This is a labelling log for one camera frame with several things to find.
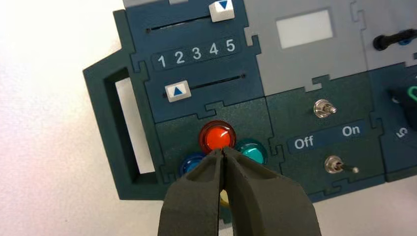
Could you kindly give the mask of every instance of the printed numbers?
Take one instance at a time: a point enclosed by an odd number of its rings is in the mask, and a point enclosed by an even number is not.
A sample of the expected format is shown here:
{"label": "printed numbers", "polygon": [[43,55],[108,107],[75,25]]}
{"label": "printed numbers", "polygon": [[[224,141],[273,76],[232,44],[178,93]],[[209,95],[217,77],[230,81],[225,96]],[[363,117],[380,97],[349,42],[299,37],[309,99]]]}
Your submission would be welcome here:
{"label": "printed numbers", "polygon": [[211,54],[218,54],[219,53],[219,50],[217,49],[217,47],[216,47],[216,43],[213,43],[212,45],[211,45],[211,48],[210,48],[210,53]]}
{"label": "printed numbers", "polygon": [[185,61],[182,59],[182,57],[184,56],[184,53],[182,53],[181,51],[178,51],[175,53],[175,57],[178,58],[177,59],[177,64],[182,64]]}
{"label": "printed numbers", "polygon": [[161,56],[161,57],[158,59],[158,61],[160,61],[160,62],[162,63],[162,67],[164,67],[164,68],[165,68],[165,59],[164,59],[164,56]]}
{"label": "printed numbers", "polygon": [[199,48],[193,48],[193,52],[194,52],[194,56],[193,56],[193,58],[195,59],[195,60],[198,60],[198,59],[200,59],[201,58],[201,53],[200,53],[200,49]]}
{"label": "printed numbers", "polygon": [[157,53],[152,55],[151,60],[155,70],[165,70],[229,56],[236,54],[239,51],[239,40],[235,37],[227,37],[198,45]]}
{"label": "printed numbers", "polygon": [[233,52],[236,48],[232,42],[233,42],[233,39],[229,39],[226,41],[227,51],[229,52]]}
{"label": "printed numbers", "polygon": [[397,133],[396,133],[396,135],[399,137],[399,138],[402,138],[402,137],[404,137],[406,134],[408,134],[408,129],[406,129],[406,128],[401,128]]}

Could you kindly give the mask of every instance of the control panel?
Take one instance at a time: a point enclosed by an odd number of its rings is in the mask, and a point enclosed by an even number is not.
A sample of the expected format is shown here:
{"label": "control panel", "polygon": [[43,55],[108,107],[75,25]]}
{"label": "control panel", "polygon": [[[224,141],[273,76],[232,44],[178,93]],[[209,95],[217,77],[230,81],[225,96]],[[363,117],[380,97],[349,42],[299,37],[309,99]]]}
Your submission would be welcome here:
{"label": "control panel", "polygon": [[[416,175],[417,4],[380,2],[124,0],[122,49],[84,70],[119,197],[163,200],[225,146],[312,201]],[[128,77],[153,173],[116,90]]]}

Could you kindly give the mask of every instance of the gray panel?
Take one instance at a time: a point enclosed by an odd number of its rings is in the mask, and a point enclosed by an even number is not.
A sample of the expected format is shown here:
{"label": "gray panel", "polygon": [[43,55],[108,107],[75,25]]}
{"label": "gray panel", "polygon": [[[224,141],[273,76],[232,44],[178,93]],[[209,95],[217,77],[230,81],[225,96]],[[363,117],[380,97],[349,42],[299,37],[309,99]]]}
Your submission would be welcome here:
{"label": "gray panel", "polygon": [[[123,4],[124,4],[124,7],[127,8],[131,6],[143,5],[143,4],[155,2],[155,1],[161,1],[161,0],[123,0]],[[177,4],[177,3],[183,3],[183,2],[188,2],[188,0],[169,0],[169,3],[171,5]]]}
{"label": "gray panel", "polygon": [[[245,28],[248,45],[258,35],[262,53],[257,55],[265,95],[313,85],[312,78],[330,75],[331,79],[366,70],[360,21],[351,15],[349,0],[244,0],[249,20]],[[333,38],[282,49],[277,19],[328,9]]]}
{"label": "gray panel", "polygon": [[402,30],[417,28],[416,0],[358,0],[357,8],[364,11],[366,29],[362,32],[368,69],[405,62],[416,65],[413,54],[417,52],[417,40],[401,46],[393,44],[384,51],[372,46],[375,37],[392,35]]}
{"label": "gray panel", "polygon": [[161,0],[123,0],[124,8],[128,8],[136,5],[143,5],[150,2],[161,1]]}

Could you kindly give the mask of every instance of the white background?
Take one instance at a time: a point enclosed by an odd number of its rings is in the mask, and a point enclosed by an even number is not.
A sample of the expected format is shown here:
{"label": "white background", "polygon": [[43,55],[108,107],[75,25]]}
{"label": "white background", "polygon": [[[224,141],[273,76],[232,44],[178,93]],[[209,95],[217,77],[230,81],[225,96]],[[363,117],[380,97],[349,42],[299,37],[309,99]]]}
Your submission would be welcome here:
{"label": "white background", "polygon": [[[1,0],[0,235],[156,235],[162,202],[119,200],[82,75],[120,48],[122,8]],[[417,177],[314,206],[324,236],[413,236]]]}

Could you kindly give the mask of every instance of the blue arrow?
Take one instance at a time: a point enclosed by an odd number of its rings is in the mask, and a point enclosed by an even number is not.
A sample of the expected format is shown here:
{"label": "blue arrow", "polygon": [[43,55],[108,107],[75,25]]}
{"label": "blue arrow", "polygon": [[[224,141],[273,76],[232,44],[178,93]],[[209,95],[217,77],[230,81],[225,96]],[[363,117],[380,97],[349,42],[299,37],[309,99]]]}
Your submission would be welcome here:
{"label": "blue arrow", "polygon": [[220,1],[219,3],[220,3],[220,5],[223,7],[223,9],[226,9],[226,6],[227,6],[227,0],[225,0],[225,1]]}
{"label": "blue arrow", "polygon": [[175,87],[174,96],[181,95],[181,94],[182,94],[181,90],[179,90],[178,87]]}

